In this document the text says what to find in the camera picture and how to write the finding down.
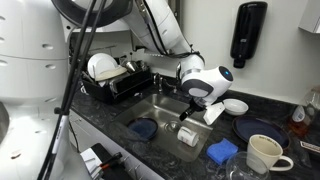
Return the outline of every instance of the blue plate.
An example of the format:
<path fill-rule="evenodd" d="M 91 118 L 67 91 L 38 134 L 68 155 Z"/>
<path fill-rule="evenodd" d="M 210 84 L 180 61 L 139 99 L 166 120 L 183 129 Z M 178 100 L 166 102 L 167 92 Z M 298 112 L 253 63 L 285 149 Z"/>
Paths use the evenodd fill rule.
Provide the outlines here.
<path fill-rule="evenodd" d="M 151 118 L 137 118 L 129 122 L 127 125 L 129 129 L 139 134 L 145 140 L 150 140 L 156 135 L 158 124 Z"/>
<path fill-rule="evenodd" d="M 277 141 L 282 149 L 288 148 L 290 138 L 288 134 L 276 124 L 254 116 L 240 116 L 233 120 L 233 130 L 247 143 L 252 135 L 262 134 Z"/>

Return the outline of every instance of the kitchen sink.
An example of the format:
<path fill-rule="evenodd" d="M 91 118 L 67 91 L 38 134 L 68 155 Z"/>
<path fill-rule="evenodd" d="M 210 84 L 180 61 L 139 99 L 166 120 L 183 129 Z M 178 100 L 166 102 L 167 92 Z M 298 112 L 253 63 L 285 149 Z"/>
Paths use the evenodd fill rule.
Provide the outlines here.
<path fill-rule="evenodd" d="M 212 127 L 205 124 L 204 112 L 195 112 L 181 122 L 179 116 L 188 107 L 189 105 L 186 103 L 164 95 L 153 94 L 119 114 L 115 121 L 126 126 L 131 120 L 139 117 L 154 119 L 158 124 L 158 130 L 150 143 L 163 148 L 186 162 L 192 162 L 198 157 L 212 131 Z M 199 134 L 199 141 L 195 147 L 190 147 L 177 139 L 177 133 L 181 126 Z"/>

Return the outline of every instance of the granite countertop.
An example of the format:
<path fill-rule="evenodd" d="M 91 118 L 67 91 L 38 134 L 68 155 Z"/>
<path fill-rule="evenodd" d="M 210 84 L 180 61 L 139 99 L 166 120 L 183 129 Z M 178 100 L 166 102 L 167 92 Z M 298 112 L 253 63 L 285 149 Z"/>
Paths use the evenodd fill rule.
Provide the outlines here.
<path fill-rule="evenodd" d="M 220 115 L 212 125 L 213 130 L 198 158 L 193 162 L 184 162 L 156 145 L 139 141 L 136 134 L 121 123 L 113 121 L 114 117 L 124 110 L 157 93 L 159 93 L 157 87 L 150 86 L 137 96 L 129 97 L 114 105 L 107 105 L 79 91 L 75 95 L 72 109 L 164 179 L 226 179 L 225 163 L 221 166 L 216 164 L 206 155 L 206 150 L 223 138 L 237 145 L 239 151 L 246 150 L 247 144 L 232 129 L 233 116 L 226 113 Z M 188 102 L 190 99 L 172 91 L 164 90 L 162 94 L 182 102 Z M 218 101 L 226 98 L 245 101 L 250 107 L 246 115 L 268 119 L 284 129 L 286 129 L 286 119 L 294 110 L 294 105 L 291 104 L 234 91 L 227 91 Z M 291 144 L 284 155 L 289 156 L 295 165 L 289 171 L 272 171 L 272 179 L 313 179 L 308 152 L 300 147 L 300 140 L 295 135 L 289 134 L 289 136 Z"/>

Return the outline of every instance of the soap bottle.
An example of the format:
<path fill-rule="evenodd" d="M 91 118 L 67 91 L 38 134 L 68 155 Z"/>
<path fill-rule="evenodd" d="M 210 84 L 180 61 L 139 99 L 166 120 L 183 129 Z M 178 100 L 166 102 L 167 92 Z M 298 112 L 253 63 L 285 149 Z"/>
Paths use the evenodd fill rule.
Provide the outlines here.
<path fill-rule="evenodd" d="M 304 137 L 310 124 L 320 112 L 320 86 L 314 87 L 298 105 L 290 118 L 288 127 L 298 137 Z"/>

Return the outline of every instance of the blue sponge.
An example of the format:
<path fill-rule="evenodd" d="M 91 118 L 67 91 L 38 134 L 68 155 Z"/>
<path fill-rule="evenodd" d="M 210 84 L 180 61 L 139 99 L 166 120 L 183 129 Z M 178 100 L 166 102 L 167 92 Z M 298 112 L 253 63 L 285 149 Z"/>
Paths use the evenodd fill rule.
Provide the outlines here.
<path fill-rule="evenodd" d="M 221 165 L 223 161 L 229 159 L 232 155 L 237 153 L 237 151 L 238 147 L 236 145 L 223 138 L 221 142 L 212 144 L 207 149 L 207 155 L 217 164 Z"/>

